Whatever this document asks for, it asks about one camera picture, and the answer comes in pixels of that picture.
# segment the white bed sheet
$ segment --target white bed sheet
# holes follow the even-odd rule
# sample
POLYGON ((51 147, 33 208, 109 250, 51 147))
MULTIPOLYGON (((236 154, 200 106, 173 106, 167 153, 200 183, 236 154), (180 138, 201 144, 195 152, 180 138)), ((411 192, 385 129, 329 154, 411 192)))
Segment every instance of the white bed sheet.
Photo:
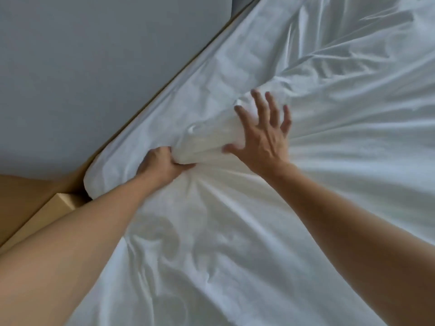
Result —
POLYGON ((69 325, 383 325, 297 216, 220 146, 260 86, 291 105, 294 163, 435 243, 433 0, 261 0, 95 160, 92 198, 148 149, 198 166, 138 210, 69 325))

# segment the bed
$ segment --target bed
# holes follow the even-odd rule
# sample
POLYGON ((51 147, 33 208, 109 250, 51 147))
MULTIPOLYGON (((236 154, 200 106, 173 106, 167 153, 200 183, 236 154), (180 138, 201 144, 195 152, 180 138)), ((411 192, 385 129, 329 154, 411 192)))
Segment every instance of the bed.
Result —
POLYGON ((232 106, 271 91, 308 176, 435 244, 435 2, 260 0, 95 159, 96 198, 150 148, 197 162, 137 211, 68 325, 384 325, 233 156, 232 106))

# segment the person's left hand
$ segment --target person's left hand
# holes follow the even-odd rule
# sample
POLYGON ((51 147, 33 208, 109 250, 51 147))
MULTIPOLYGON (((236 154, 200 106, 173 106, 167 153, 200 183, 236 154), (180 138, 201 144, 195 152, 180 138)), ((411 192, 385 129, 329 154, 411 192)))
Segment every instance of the person's left hand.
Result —
POLYGON ((149 175, 156 181, 157 187, 162 188, 176 179, 183 171, 193 167, 195 167, 194 163, 177 164, 172 158, 171 147, 161 146, 148 151, 139 165, 136 176, 149 175))

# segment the white fabric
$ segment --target white fabric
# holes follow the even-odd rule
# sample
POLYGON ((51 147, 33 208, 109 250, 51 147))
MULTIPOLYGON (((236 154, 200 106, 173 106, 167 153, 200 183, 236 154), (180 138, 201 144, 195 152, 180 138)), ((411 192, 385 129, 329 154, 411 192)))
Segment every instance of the white fabric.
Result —
POLYGON ((250 88, 291 105, 294 163, 435 244, 433 0, 261 0, 95 160, 92 198, 172 145, 198 166, 138 210, 69 325, 384 325, 297 216, 219 152, 250 88))

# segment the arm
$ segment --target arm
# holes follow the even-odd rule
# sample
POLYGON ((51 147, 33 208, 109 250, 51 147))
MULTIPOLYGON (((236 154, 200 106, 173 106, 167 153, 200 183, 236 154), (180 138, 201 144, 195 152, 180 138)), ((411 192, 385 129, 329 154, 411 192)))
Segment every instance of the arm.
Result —
POLYGON ((391 326, 433 325, 435 246, 352 204, 305 177, 288 160, 291 119, 278 127, 270 93, 266 104, 253 91, 259 123, 236 107, 246 144, 235 154, 263 177, 299 216, 330 262, 370 307, 391 326))
POLYGON ((193 165, 168 147, 147 153, 137 175, 0 256, 0 324, 62 325, 92 288, 144 199, 193 165))

